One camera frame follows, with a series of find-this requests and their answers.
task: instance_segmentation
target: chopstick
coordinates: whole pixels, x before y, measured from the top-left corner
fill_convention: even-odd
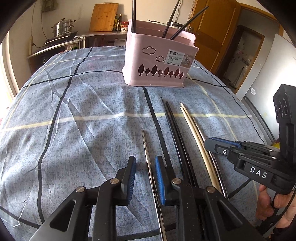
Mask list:
[[[157,195],[157,188],[156,188],[155,180],[153,177],[153,172],[152,172],[152,168],[151,168],[151,162],[150,162],[150,157],[148,154],[148,148],[147,148],[144,130],[142,130],[142,137],[143,137],[143,146],[144,146],[144,151],[145,151],[146,163],[147,163],[147,168],[148,168],[148,176],[149,176],[149,181],[150,181],[150,185],[151,185],[151,190],[153,193],[154,206],[155,206],[156,214],[157,214],[157,218],[158,218],[160,236],[161,236],[162,241],[167,241],[166,233],[165,233],[165,225],[163,222],[163,215],[161,213],[160,203],[159,203],[159,199],[158,199],[158,195]]]
[[[182,176],[184,180],[188,181],[191,184],[191,186],[198,187],[197,179],[193,170],[189,154],[185,147],[184,140],[181,136],[176,120],[173,116],[173,112],[171,111],[170,105],[168,104],[168,102],[164,103],[162,98],[161,101],[163,103],[165,116],[168,121],[170,132],[176,148],[177,156],[182,171]]]
[[[198,124],[197,122],[195,121],[194,117],[191,116],[191,119],[193,120],[194,122],[194,125],[196,126],[201,138],[202,138],[202,141],[205,142],[205,137],[203,135],[203,133],[201,132],[200,128],[198,127]],[[216,173],[216,176],[218,177],[218,182],[219,182],[219,185],[220,185],[220,188],[221,188],[221,191],[222,191],[222,194],[223,196],[229,200],[228,198],[228,194],[227,194],[227,191],[226,191],[226,187],[225,187],[225,184],[224,184],[224,181],[222,179],[222,175],[221,175],[221,172],[220,172],[220,169],[219,169],[219,166],[218,166],[218,163],[213,155],[213,153],[211,153],[210,151],[208,151],[208,154],[209,154],[209,157],[211,158],[211,161],[212,161],[212,165],[214,167],[214,170],[215,170],[215,173]]]
[[[136,0],[133,0],[131,32],[136,32]]]
[[[169,29],[169,27],[170,27],[170,23],[171,23],[171,21],[173,20],[173,17],[174,17],[174,15],[175,15],[175,12],[176,12],[176,10],[177,10],[177,7],[178,7],[179,2],[180,2],[180,0],[177,1],[177,4],[176,4],[176,6],[175,6],[175,8],[174,8],[174,10],[173,10],[173,12],[172,12],[172,14],[171,14],[171,16],[170,16],[170,19],[169,19],[169,21],[168,21],[168,23],[167,23],[167,26],[166,26],[166,28],[165,28],[165,31],[163,32],[163,38],[165,38],[165,37],[166,37],[166,34],[168,33],[168,29]]]
[[[187,23],[185,23],[172,37],[171,40],[174,40],[194,19],[196,19],[203,11],[205,11],[209,6],[206,6],[202,10],[200,10],[197,14],[195,14],[192,19],[190,19]]]
[[[197,130],[196,126],[194,125],[192,119],[190,118],[190,115],[189,115],[187,109],[185,108],[185,106],[182,103],[180,103],[180,104],[181,104],[181,107],[180,107],[181,111],[186,119],[186,122],[193,134],[195,142],[198,145],[198,148],[199,148],[202,158],[204,160],[205,166],[206,166],[208,174],[210,176],[211,183],[217,190],[219,190],[219,192],[221,192],[218,179],[217,179],[216,175],[214,174],[215,171],[214,171],[214,168],[213,168],[212,163],[210,161],[210,157],[202,144],[202,138],[201,138],[200,134],[198,133],[198,130]]]

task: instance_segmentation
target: bottle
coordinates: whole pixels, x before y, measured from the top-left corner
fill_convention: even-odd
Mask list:
[[[117,32],[120,32],[121,22],[122,22],[122,14],[119,15],[119,18],[118,18],[118,21],[117,21],[117,28],[116,28]]]
[[[117,21],[118,21],[118,19],[117,19],[117,14],[116,14],[115,20],[114,20],[113,31],[116,31],[117,30]]]

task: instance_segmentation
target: jar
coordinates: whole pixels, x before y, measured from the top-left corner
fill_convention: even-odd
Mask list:
[[[121,30],[121,32],[127,32],[128,31],[128,22],[122,22],[120,30]]]

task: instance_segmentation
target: refrigerator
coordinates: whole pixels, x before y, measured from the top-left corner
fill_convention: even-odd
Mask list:
[[[281,84],[296,86],[296,48],[276,34],[261,71],[242,99],[268,145],[279,137],[273,95]]]

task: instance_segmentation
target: doorway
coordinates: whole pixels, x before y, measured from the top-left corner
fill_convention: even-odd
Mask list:
[[[219,71],[219,79],[234,93],[238,91],[252,68],[264,35],[238,25]]]

